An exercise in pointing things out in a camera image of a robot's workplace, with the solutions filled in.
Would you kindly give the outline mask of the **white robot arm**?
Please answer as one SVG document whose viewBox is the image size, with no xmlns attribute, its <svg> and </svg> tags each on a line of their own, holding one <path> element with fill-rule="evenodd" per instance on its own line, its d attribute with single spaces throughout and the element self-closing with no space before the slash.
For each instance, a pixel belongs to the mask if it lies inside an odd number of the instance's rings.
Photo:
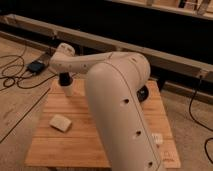
<svg viewBox="0 0 213 171">
<path fill-rule="evenodd" d="M 85 76 L 88 108 L 112 171 L 166 171 L 137 96 L 151 72 L 144 55 L 77 56 L 72 46 L 61 43 L 50 66 L 60 75 Z"/>
</svg>

